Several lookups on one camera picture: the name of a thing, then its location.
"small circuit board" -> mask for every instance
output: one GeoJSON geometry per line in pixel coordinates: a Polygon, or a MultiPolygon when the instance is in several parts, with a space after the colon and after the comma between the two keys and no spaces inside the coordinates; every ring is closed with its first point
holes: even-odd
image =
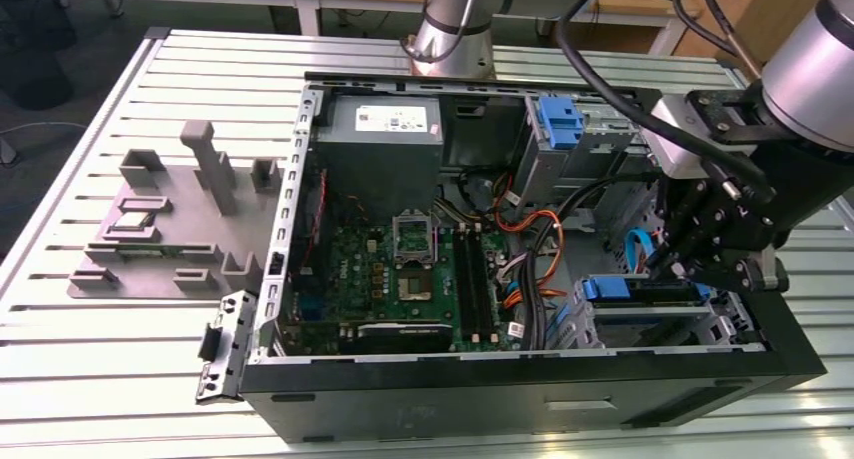
{"type": "MultiPolygon", "coordinates": [[[[400,324],[408,328],[433,325],[437,332],[452,336],[445,352],[480,352],[508,349],[497,318],[493,286],[482,279],[486,272],[493,275],[497,263],[504,259],[504,238],[500,233],[469,232],[476,242],[482,284],[465,285],[482,295],[480,309],[481,327],[472,335],[465,314],[472,314],[473,305],[460,307],[457,274],[468,271],[470,264],[457,267],[460,232],[449,228],[432,228],[432,264],[410,261],[396,264],[394,240],[422,249],[424,232],[416,228],[401,228],[393,234],[390,226],[340,227],[332,238],[328,278],[324,297],[298,296],[300,321],[282,324],[285,346],[289,354],[334,355],[340,350],[341,336],[356,333],[357,328],[370,325],[400,324]]],[[[472,277],[465,273],[462,280],[472,277]]],[[[417,335],[420,331],[405,331],[417,335]]]]}

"red wire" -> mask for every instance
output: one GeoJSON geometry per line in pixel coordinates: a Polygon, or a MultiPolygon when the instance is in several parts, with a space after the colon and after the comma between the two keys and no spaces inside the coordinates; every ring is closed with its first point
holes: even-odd
{"type": "MultiPolygon", "coordinates": [[[[497,212],[497,206],[500,206],[500,203],[504,200],[504,197],[506,196],[506,193],[509,192],[511,186],[512,186],[512,175],[508,175],[506,176],[506,185],[504,186],[504,192],[501,193],[501,195],[494,200],[494,203],[492,204],[493,216],[494,216],[494,224],[497,224],[497,227],[500,227],[500,229],[502,231],[505,231],[505,232],[520,232],[521,230],[524,230],[525,228],[528,228],[531,226],[531,224],[533,223],[533,221],[536,220],[537,217],[549,218],[555,222],[555,224],[557,226],[556,227],[556,229],[557,229],[557,252],[555,254],[553,260],[551,261],[551,265],[548,266],[548,270],[545,271],[545,274],[536,281],[537,282],[537,287],[541,288],[548,283],[548,281],[551,280],[551,276],[553,275],[555,271],[557,270],[557,264],[560,263],[560,254],[563,252],[563,245],[564,245],[563,227],[561,227],[561,224],[560,224],[560,218],[553,213],[553,211],[539,210],[539,211],[533,211],[521,220],[520,223],[517,223],[517,224],[505,224],[502,222],[501,216],[500,216],[500,214],[497,212]]],[[[516,291],[513,291],[513,294],[511,294],[511,296],[504,300],[504,307],[511,307],[513,304],[517,304],[519,302],[521,302],[521,292],[519,290],[516,290],[516,291]]]]}
{"type": "Polygon", "coordinates": [[[310,256],[310,250],[314,246],[314,236],[320,229],[320,216],[322,216],[322,209],[325,206],[325,169],[320,173],[320,203],[317,204],[317,212],[314,213],[314,220],[310,225],[310,236],[308,237],[308,248],[305,249],[305,256],[302,257],[302,264],[300,268],[308,264],[308,257],[310,256]]]}

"metal latch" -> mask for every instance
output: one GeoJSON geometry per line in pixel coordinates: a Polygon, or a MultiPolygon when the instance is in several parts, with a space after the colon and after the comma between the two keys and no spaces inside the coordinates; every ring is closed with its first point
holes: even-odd
{"type": "Polygon", "coordinates": [[[257,296],[237,291],[222,297],[216,319],[205,327],[198,357],[204,361],[196,404],[240,402],[240,377],[252,335],[257,296]]]}

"blue latch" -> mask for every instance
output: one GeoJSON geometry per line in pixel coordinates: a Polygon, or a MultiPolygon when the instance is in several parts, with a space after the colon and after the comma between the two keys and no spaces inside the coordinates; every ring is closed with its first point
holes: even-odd
{"type": "Polygon", "coordinates": [[[705,284],[700,284],[699,282],[693,283],[693,287],[696,287],[696,292],[699,293],[699,297],[705,302],[713,296],[713,289],[708,287],[705,284]]]}
{"type": "Polygon", "coordinates": [[[629,299],[625,279],[616,276],[591,277],[581,283],[588,301],[596,299],[629,299]]]}
{"type": "Polygon", "coordinates": [[[584,115],[568,97],[539,98],[539,119],[548,131],[552,149],[573,149],[584,133],[584,115]]]}

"green circuit board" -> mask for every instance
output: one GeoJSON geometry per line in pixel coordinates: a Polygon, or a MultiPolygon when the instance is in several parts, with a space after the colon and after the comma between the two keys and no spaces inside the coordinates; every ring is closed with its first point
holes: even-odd
{"type": "MultiPolygon", "coordinates": [[[[398,245],[414,250],[425,248],[422,229],[400,230],[398,245]]],[[[390,226],[340,227],[332,238],[332,265],[324,297],[300,297],[302,311],[310,311],[298,326],[300,342],[309,354],[336,354],[341,324],[373,322],[441,323],[453,328],[452,351],[480,352],[506,348],[496,327],[494,338],[470,342],[460,332],[452,230],[433,230],[434,262],[393,264],[393,233],[390,226]]],[[[497,258],[504,252],[504,237],[498,233],[480,236],[484,254],[497,258]]],[[[492,297],[492,317],[498,323],[497,304],[492,297]]]]}

